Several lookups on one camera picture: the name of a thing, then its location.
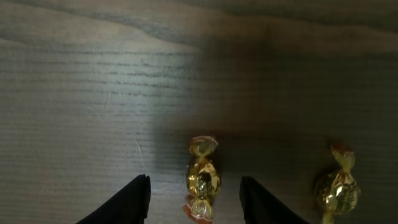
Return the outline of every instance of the wooden surface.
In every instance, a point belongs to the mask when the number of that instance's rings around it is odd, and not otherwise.
[[[252,175],[310,223],[330,136],[363,194],[337,223],[395,223],[396,0],[0,0],[0,223],[75,223],[137,174],[146,223],[183,213],[188,141],[214,134],[214,224]]]

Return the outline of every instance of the candy wrapper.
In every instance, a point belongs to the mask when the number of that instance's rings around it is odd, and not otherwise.
[[[341,144],[332,145],[330,151],[342,169],[323,176],[315,185],[317,202],[324,211],[323,224],[332,224],[333,215],[342,215],[354,209],[361,194],[350,173],[355,164],[354,153]]]
[[[197,223],[211,223],[213,219],[213,197],[220,192],[221,178],[213,162],[206,158],[217,147],[217,141],[209,136],[195,137],[190,141],[189,151],[193,155],[187,169],[187,187],[190,193],[184,210]]]

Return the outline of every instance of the candy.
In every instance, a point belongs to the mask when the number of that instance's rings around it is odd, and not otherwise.
[[[205,156],[211,154],[218,143],[209,136],[195,137],[190,141],[193,157],[188,163],[187,188],[190,195],[184,205],[188,216],[197,223],[211,223],[213,197],[220,192],[221,178],[213,162]]]
[[[350,173],[355,164],[354,153],[341,144],[332,145],[330,151],[342,169],[323,176],[315,185],[316,200],[324,210],[323,224],[332,224],[333,215],[342,215],[354,209],[361,194]]]

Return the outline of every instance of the black object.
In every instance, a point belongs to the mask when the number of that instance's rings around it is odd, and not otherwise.
[[[77,224],[143,224],[150,200],[150,179],[138,175],[100,208]]]
[[[246,224],[308,224],[252,177],[242,177],[239,197]]]

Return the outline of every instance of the wooden table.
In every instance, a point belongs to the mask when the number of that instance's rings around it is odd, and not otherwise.
[[[75,223],[138,174],[146,223],[182,211],[188,141],[214,134],[215,224],[251,175],[310,223],[315,176],[356,152],[336,223],[394,223],[396,0],[0,0],[0,223]]]

